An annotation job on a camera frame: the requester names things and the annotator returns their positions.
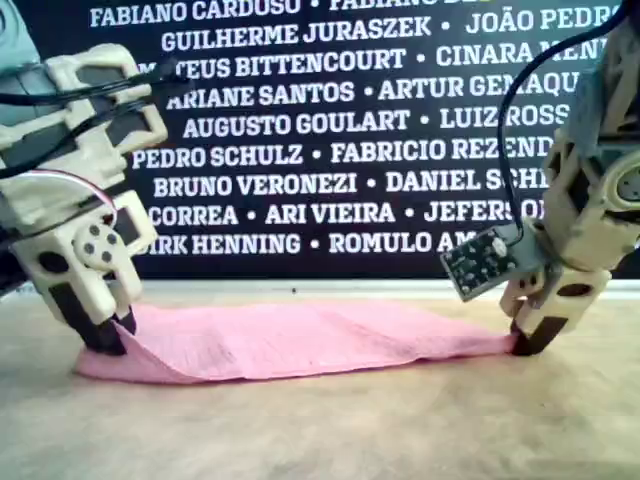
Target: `black banner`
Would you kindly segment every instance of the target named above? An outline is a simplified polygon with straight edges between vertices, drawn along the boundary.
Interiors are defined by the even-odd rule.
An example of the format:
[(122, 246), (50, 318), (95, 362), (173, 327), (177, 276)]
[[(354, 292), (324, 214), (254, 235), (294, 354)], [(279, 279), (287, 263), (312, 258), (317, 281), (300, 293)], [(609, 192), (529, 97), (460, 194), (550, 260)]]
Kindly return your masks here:
[[(440, 252), (510, 219), (495, 138), (517, 73), (617, 0), (18, 1), (43, 57), (125, 45), (197, 81), (159, 105), (170, 140), (129, 177), (160, 234), (146, 278), (441, 278)], [(523, 214), (580, 72), (523, 86), (507, 145)], [(633, 259), (619, 273), (639, 273)]]

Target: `robotic arm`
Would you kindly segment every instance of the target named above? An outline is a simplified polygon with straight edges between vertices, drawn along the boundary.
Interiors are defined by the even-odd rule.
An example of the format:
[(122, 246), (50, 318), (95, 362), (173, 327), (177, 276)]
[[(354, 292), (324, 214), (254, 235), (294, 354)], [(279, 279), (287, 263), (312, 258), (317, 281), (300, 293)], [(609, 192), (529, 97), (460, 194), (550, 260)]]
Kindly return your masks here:
[[(518, 336), (516, 355), (541, 353), (573, 330), (640, 238), (640, 2), (623, 0), (592, 33), (603, 34), (605, 54), (595, 71), (581, 76), (570, 118), (544, 161), (544, 219), (519, 217), (506, 165), (514, 223), (441, 257), (463, 301), (507, 282), (500, 306)], [(588, 38), (590, 32), (543, 53), (519, 78)]]
[(167, 138), (152, 84), (122, 46), (41, 62), (11, 0), (0, 0), (0, 295), (31, 280), (88, 348), (123, 355), (142, 291), (131, 257), (156, 239), (125, 155)]

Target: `pink cloth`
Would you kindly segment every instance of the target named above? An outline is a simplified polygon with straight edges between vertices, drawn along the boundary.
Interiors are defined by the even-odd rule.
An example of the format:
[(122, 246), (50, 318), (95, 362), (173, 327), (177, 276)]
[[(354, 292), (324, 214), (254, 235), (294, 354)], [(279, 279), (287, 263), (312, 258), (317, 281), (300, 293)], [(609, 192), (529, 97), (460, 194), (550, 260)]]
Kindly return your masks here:
[(75, 371), (108, 380), (195, 384), (264, 380), (507, 353), (511, 336), (391, 302), (134, 308), (128, 354), (83, 351)]

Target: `beige table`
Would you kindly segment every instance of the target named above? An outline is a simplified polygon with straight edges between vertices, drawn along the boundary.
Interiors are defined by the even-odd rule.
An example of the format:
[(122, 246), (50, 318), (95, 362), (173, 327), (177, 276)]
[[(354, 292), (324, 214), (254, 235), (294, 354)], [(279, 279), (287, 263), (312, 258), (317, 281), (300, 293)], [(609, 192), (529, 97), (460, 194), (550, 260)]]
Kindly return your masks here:
[[(246, 303), (202, 293), (161, 305)], [(413, 301), (506, 329), (495, 302)], [(0, 478), (640, 479), (640, 302), (603, 300), (537, 358), (195, 388), (69, 373), (38, 300), (0, 304)]]

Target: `black circuit board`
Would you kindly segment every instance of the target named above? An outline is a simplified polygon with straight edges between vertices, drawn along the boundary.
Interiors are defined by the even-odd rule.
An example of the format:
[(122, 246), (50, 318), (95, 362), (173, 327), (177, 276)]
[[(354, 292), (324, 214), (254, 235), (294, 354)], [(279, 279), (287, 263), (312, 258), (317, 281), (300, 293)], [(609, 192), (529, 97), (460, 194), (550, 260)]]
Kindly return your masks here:
[(499, 285), (518, 269), (518, 262), (508, 248), (506, 255), (498, 254), (494, 247), (496, 238), (506, 244), (505, 239), (492, 229), (441, 256), (463, 301)]

